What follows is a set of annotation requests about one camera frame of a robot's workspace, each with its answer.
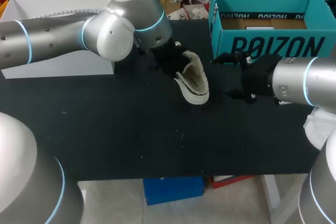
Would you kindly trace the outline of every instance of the shoe sole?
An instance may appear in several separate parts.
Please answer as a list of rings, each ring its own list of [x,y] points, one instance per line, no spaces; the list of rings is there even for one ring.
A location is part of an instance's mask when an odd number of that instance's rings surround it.
[[[187,100],[187,102],[194,104],[194,105],[202,105],[208,101],[209,93],[206,93],[204,95],[193,94],[189,91],[189,89],[185,86],[185,84],[180,79],[174,78],[174,80],[180,86],[182,95]]]

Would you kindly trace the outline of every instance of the shoe insole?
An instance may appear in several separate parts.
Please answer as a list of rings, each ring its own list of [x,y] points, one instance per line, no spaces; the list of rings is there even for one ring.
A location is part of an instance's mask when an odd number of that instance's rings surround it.
[[[203,94],[204,90],[204,81],[202,80],[201,75],[196,71],[194,65],[190,65],[185,72],[183,73],[184,80],[188,83],[190,88],[195,90],[197,93]]]

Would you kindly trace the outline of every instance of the white tile floor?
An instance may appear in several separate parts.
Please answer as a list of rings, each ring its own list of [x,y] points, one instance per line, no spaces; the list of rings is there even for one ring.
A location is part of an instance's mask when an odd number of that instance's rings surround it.
[[[83,224],[269,224],[269,211],[259,177],[201,197],[147,206],[141,179],[80,182],[86,191]]]

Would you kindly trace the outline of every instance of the black tablecloth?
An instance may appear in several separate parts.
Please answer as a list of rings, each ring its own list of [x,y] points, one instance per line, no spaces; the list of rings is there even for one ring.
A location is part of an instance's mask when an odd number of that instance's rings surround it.
[[[25,123],[39,146],[78,180],[307,173],[318,151],[303,124],[312,107],[231,100],[238,66],[214,66],[207,20],[172,22],[199,54],[210,86],[202,106],[132,53],[114,76],[0,81],[0,111]]]

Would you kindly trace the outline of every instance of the white sneaker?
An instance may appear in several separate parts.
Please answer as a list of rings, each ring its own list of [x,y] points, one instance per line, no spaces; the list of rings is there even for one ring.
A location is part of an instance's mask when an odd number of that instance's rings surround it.
[[[209,99],[209,84],[201,60],[197,54],[188,50],[182,55],[188,57],[190,63],[185,66],[182,73],[177,72],[174,79],[189,103],[204,104]]]
[[[152,49],[158,66],[180,86],[191,104],[204,104],[209,99],[209,84],[197,54],[170,40],[162,48]]]

